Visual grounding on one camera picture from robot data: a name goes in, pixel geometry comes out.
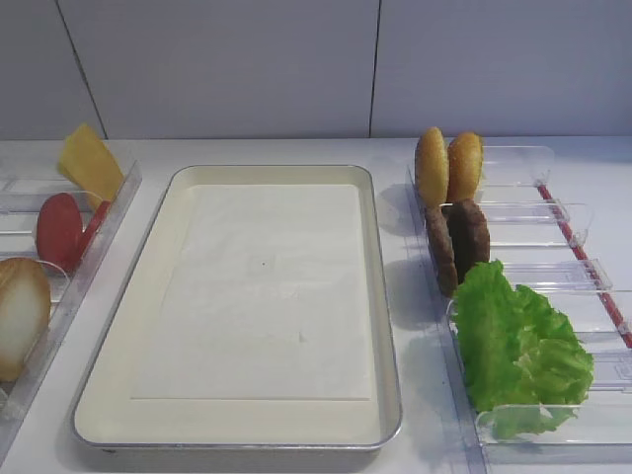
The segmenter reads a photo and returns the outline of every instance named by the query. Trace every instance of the hamburger bun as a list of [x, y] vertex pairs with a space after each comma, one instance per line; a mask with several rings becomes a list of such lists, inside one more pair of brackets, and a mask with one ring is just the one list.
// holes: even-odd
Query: hamburger bun
[[448, 180], [443, 134], [433, 126], [422, 135], [415, 149], [415, 185], [426, 207], [439, 207], [445, 203]]
[[483, 169], [483, 139], [472, 131], [459, 133], [447, 147], [449, 180], [446, 202], [473, 199]]

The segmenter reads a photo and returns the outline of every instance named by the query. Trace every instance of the food tray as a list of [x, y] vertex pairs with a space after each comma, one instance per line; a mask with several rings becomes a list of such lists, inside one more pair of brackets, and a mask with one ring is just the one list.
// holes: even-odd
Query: food tray
[[[629, 461], [632, 291], [613, 288], [599, 261], [584, 252], [591, 210], [582, 203], [554, 199], [549, 193], [552, 150], [496, 146], [485, 147], [485, 156], [484, 179], [476, 199], [488, 217], [491, 260], [504, 263], [511, 284], [526, 284], [545, 294], [554, 308], [569, 316], [578, 338], [593, 355], [594, 381], [588, 400], [579, 406], [511, 405], [480, 414], [472, 409], [456, 328], [450, 319], [452, 301], [438, 290], [424, 204], [415, 189], [414, 170], [409, 169], [409, 203], [458, 418], [458, 426], [445, 430], [446, 445], [465, 449], [466, 462], [454, 461], [453, 472], [504, 472], [502, 467], [508, 463]], [[496, 430], [506, 420], [525, 420], [569, 408], [575, 418], [555, 432], [503, 438]]]
[[0, 464], [4, 461], [22, 421], [28, 413], [43, 379], [62, 344], [68, 328], [101, 264], [127, 208], [140, 185], [135, 162], [122, 163], [124, 181], [108, 215], [89, 244], [81, 264], [67, 275], [53, 264], [39, 260], [35, 247], [35, 227], [43, 203], [57, 193], [69, 193], [77, 202], [84, 226], [92, 216], [86, 193], [46, 170], [29, 170], [29, 157], [19, 147], [0, 162], [0, 260], [27, 257], [42, 263], [51, 289], [48, 328], [39, 336], [26, 360], [21, 376], [0, 383]]
[[108, 449], [373, 451], [401, 417], [368, 172], [178, 172], [78, 398], [77, 435]]

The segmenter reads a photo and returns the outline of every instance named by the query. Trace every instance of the white wall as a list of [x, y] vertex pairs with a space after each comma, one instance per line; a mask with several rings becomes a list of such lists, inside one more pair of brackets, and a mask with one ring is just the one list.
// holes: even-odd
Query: white wall
[[632, 1], [383, 0], [373, 136], [632, 134]]
[[2, 0], [0, 139], [101, 131], [89, 90], [110, 138], [632, 134], [631, 19], [632, 0]]
[[377, 0], [61, 0], [109, 137], [368, 136]]
[[0, 139], [101, 131], [53, 0], [0, 1]]

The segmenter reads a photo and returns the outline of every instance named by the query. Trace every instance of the plastic food container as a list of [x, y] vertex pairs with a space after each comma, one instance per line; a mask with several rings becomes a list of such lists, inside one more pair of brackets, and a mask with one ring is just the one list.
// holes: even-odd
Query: plastic food container
[[[554, 199], [547, 189], [553, 152], [545, 147], [485, 147], [484, 180], [477, 201], [488, 219], [491, 260], [499, 259], [511, 284], [545, 294], [569, 316], [585, 349], [593, 355], [594, 381], [579, 406], [509, 405], [476, 413], [464, 385], [454, 302], [441, 296], [423, 208], [408, 170], [409, 201], [431, 285], [443, 355], [454, 397], [458, 426], [446, 441], [465, 447], [465, 461], [453, 472], [486, 473], [506, 463], [616, 462], [632, 452], [632, 291], [613, 288], [606, 269], [583, 250], [592, 211], [582, 203]], [[507, 420], [534, 416], [573, 416], [554, 432], [503, 437]]]
[[40, 262], [51, 289], [51, 315], [48, 327], [39, 335], [29, 352], [25, 369], [11, 383], [0, 383], [0, 463], [28, 413], [46, 372], [72, 324], [99, 265], [140, 185], [136, 163], [122, 163], [124, 181], [111, 203], [108, 215], [93, 236], [80, 265], [72, 274], [39, 259], [35, 229], [43, 203], [57, 193], [69, 193], [77, 202], [85, 225], [92, 209], [86, 193], [55, 172], [33, 173], [24, 166], [19, 150], [0, 163], [0, 260], [27, 257]]

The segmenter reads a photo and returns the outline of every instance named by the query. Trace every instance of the white tray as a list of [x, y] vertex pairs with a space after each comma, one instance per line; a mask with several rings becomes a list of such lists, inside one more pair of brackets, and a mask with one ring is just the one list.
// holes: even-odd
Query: white tray
[[362, 168], [180, 171], [75, 432], [103, 447], [380, 447], [401, 420], [382, 272]]

